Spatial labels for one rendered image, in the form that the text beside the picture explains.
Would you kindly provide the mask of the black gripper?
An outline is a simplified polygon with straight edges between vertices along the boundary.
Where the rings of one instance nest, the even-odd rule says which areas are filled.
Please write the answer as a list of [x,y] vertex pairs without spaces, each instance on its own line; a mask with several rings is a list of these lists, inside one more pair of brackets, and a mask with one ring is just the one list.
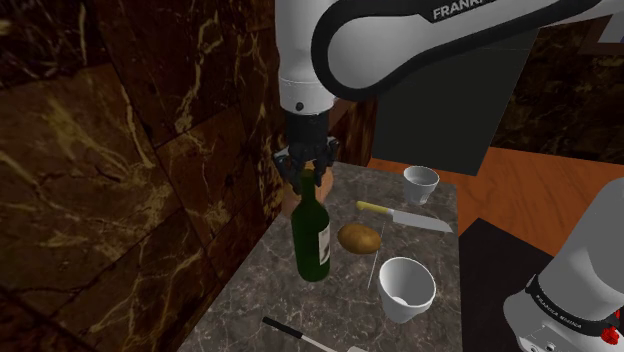
[[295,194],[301,193],[302,161],[313,161],[315,185],[322,185],[322,177],[336,160],[340,142],[328,137],[330,111],[302,115],[284,111],[288,147],[273,154],[273,162],[284,181]]

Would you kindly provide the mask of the green glass bottle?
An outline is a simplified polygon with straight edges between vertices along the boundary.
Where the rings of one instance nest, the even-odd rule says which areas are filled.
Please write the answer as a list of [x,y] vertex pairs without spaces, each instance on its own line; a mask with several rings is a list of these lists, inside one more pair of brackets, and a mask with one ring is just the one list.
[[318,282],[330,270],[330,219],[316,197],[315,173],[304,169],[300,183],[301,200],[291,214],[297,269],[305,281]]

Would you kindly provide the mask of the brown potato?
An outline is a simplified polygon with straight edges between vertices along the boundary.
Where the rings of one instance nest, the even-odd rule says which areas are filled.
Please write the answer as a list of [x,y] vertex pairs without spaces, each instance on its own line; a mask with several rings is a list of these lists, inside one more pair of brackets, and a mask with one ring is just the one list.
[[362,224],[346,224],[337,235],[340,245],[353,254],[371,254],[381,247],[381,236]]

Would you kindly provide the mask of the thin grey stick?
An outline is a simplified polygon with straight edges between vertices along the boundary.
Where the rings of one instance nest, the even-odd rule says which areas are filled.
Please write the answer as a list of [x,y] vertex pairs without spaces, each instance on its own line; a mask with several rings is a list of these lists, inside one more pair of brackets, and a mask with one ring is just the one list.
[[378,260],[378,256],[379,256],[379,252],[380,252],[381,246],[383,244],[383,237],[384,237],[386,224],[387,224],[387,222],[384,221],[384,223],[382,225],[381,232],[380,232],[380,241],[381,241],[380,242],[380,247],[375,251],[374,260],[373,260],[372,267],[371,267],[371,270],[370,270],[370,273],[369,273],[369,277],[368,277],[368,282],[367,282],[367,287],[366,287],[367,291],[371,287],[371,283],[372,283],[373,275],[374,275],[374,272],[375,272],[375,268],[376,268],[376,264],[377,264],[377,260]]

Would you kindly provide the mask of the small white cup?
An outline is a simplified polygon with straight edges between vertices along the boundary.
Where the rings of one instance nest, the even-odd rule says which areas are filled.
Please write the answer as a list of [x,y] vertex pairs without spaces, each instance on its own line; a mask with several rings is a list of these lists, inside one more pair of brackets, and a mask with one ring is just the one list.
[[403,172],[405,200],[417,205],[425,204],[439,181],[439,175],[431,168],[416,165],[407,167]]

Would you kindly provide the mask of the dark grey cabinet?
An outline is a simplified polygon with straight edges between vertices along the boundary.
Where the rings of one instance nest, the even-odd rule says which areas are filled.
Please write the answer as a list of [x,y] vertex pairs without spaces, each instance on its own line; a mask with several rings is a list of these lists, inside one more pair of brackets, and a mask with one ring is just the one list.
[[436,62],[381,95],[372,156],[475,176],[537,34]]

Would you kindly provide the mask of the large white cup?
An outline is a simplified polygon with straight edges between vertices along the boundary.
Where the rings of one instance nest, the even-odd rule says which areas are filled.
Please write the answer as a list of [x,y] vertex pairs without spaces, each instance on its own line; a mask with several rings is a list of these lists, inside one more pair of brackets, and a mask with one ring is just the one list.
[[377,288],[383,311],[398,324],[427,311],[437,293],[430,271],[420,262],[407,257],[393,257],[381,265]]

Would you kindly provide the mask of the yellow handled kitchen knife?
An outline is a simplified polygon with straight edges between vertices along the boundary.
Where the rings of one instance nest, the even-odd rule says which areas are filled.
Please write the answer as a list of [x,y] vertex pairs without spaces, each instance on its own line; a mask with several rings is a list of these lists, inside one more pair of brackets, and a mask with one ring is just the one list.
[[370,210],[373,212],[390,215],[392,217],[392,220],[397,224],[445,233],[453,232],[449,224],[437,218],[426,217],[400,210],[395,210],[364,201],[357,201],[356,207],[358,210]]

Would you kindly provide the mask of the black handled kitchen tool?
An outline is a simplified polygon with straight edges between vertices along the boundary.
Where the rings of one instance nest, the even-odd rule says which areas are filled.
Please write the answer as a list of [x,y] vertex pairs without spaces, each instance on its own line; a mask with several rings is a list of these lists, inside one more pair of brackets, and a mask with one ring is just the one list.
[[[290,327],[288,325],[282,324],[282,323],[280,323],[280,322],[278,322],[278,321],[276,321],[274,319],[271,319],[271,318],[269,318],[267,316],[264,316],[262,318],[262,322],[264,324],[266,324],[268,326],[271,326],[272,328],[275,328],[275,329],[277,329],[277,330],[279,330],[279,331],[281,331],[283,333],[286,333],[286,334],[288,334],[288,335],[290,335],[290,336],[292,336],[292,337],[294,337],[296,339],[305,341],[305,342],[307,342],[307,343],[309,343],[309,344],[319,348],[323,352],[338,352],[337,350],[335,350],[335,349],[333,349],[333,348],[331,348],[329,346],[326,346],[326,345],[322,344],[321,342],[318,342],[318,341],[316,341],[316,340],[314,340],[314,339],[304,335],[301,331],[299,331],[297,329],[294,329],[294,328],[292,328],[292,327]],[[362,348],[359,348],[357,346],[350,346],[346,350],[346,352],[368,352],[368,351],[364,350]]]

